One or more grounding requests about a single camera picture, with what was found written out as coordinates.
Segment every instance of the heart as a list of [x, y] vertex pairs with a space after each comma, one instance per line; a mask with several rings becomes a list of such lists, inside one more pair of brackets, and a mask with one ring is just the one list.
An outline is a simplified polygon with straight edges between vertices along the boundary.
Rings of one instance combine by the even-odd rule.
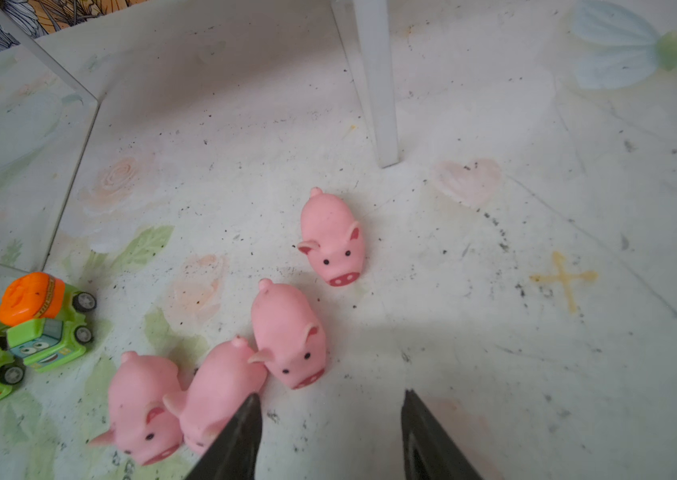
[[444, 161], [435, 165], [432, 178], [440, 192], [461, 205], [478, 209], [501, 185], [501, 167], [490, 158], [472, 160], [466, 165]]

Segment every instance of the green flower center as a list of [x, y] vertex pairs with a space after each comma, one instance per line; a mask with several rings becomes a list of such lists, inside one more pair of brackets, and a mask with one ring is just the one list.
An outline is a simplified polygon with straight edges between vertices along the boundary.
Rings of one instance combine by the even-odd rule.
[[677, 32], [664, 34], [656, 42], [656, 53], [659, 56], [659, 65], [664, 70], [672, 70], [677, 66]]

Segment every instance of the pig head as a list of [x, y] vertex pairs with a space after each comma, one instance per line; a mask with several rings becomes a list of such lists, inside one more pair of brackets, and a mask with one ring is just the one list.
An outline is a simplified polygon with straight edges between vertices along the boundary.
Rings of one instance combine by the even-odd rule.
[[344, 286], [360, 277], [365, 262], [363, 229], [342, 199], [312, 188], [301, 212], [301, 234], [304, 241], [298, 249], [326, 283]]
[[251, 308], [253, 335], [258, 351], [248, 362], [262, 362], [291, 389], [314, 383], [325, 371], [325, 331], [295, 286], [258, 282]]
[[180, 391], [179, 369], [159, 356], [122, 354], [122, 364], [109, 387], [110, 428], [90, 444], [114, 444], [139, 465], [171, 456], [183, 441], [179, 419], [162, 398]]
[[266, 368], [250, 364], [253, 349], [241, 336], [220, 343], [208, 353], [185, 392], [165, 395], [168, 411], [179, 417], [184, 441], [202, 455], [213, 444], [248, 395], [266, 381]]

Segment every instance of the pig body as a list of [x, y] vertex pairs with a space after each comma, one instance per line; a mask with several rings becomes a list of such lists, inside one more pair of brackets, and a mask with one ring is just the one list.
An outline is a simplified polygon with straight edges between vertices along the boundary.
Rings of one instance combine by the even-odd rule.
[[208, 353], [192, 385], [185, 392], [169, 393], [166, 408], [179, 417], [186, 444], [202, 455], [248, 395], [266, 381], [266, 368], [248, 363], [254, 351], [238, 336]]
[[263, 362], [291, 389], [314, 383], [325, 371], [325, 332], [306, 296], [268, 278], [258, 290], [251, 308], [258, 351], [248, 361]]
[[312, 188], [301, 211], [301, 235], [304, 240], [298, 249], [326, 283], [344, 286], [360, 277], [365, 262], [363, 229], [342, 199]]
[[161, 356], [124, 352], [109, 386], [110, 429], [91, 445], [114, 444], [139, 465], [171, 456], [183, 441], [179, 419], [162, 398], [181, 391], [179, 368]]

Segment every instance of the peach flower print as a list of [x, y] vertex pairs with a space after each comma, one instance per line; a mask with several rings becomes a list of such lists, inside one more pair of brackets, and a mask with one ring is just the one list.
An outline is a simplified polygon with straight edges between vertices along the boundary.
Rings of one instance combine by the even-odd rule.
[[191, 255], [186, 259], [163, 301], [162, 310], [171, 328], [196, 332], [196, 327], [216, 315], [227, 271], [225, 256]]
[[139, 226], [156, 221], [173, 178], [170, 165], [161, 165], [154, 153], [129, 149], [113, 164], [82, 178], [70, 197], [61, 229], [90, 239], [100, 254], [122, 250]]

